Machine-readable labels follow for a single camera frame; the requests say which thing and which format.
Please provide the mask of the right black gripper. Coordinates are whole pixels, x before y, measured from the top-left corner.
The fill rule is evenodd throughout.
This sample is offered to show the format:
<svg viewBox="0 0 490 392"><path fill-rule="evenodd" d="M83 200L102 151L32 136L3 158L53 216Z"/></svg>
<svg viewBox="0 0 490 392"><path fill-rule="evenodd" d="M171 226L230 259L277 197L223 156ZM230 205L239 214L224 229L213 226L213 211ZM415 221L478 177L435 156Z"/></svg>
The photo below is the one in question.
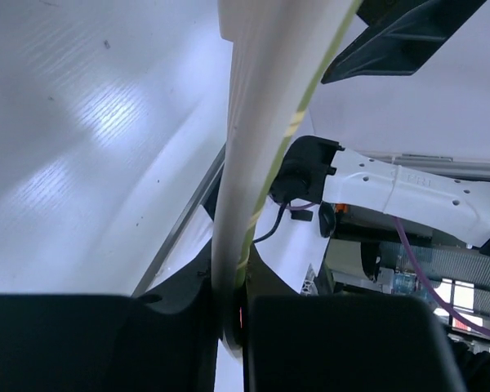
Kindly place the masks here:
<svg viewBox="0 0 490 392"><path fill-rule="evenodd" d="M484 0L365 0L367 28L327 67L322 84L358 76L410 76L484 4Z"/></svg>

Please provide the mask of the square bamboo mat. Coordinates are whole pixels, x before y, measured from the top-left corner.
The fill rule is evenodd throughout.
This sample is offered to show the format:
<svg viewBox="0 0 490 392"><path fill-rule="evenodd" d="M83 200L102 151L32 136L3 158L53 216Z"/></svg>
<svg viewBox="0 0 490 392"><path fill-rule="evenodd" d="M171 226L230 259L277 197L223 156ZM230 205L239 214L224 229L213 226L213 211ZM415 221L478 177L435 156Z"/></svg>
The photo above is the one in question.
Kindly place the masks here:
<svg viewBox="0 0 490 392"><path fill-rule="evenodd" d="M256 223L283 153L357 1L220 1L220 35L232 44L225 161L212 235L218 333L242 353L238 293Z"/></svg>

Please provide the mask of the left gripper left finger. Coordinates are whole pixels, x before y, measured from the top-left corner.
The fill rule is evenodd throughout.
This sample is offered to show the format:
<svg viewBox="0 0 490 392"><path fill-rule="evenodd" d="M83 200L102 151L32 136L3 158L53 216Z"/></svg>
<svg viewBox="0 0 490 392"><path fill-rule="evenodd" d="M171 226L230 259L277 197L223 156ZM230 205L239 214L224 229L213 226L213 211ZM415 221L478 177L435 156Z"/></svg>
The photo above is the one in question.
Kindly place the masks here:
<svg viewBox="0 0 490 392"><path fill-rule="evenodd" d="M0 391L211 391L211 256L142 296L0 294Z"/></svg>

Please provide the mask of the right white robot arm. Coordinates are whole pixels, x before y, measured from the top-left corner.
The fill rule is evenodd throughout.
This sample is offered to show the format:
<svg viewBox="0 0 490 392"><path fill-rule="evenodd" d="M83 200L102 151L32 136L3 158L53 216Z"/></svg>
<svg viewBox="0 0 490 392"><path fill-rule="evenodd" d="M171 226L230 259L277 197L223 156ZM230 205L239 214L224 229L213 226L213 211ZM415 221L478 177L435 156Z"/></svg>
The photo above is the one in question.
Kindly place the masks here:
<svg viewBox="0 0 490 392"><path fill-rule="evenodd" d="M271 186L490 256L490 1L366 1Z"/></svg>

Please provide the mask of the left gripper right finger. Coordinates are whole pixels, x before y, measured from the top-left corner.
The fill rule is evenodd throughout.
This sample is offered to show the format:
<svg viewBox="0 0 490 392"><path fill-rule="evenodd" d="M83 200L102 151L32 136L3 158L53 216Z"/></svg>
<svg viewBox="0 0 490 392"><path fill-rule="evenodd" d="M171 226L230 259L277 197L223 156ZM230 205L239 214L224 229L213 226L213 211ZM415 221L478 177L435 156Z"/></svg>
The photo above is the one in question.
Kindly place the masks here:
<svg viewBox="0 0 490 392"><path fill-rule="evenodd" d="M246 391L463 391L446 333L406 296L302 296L247 271Z"/></svg>

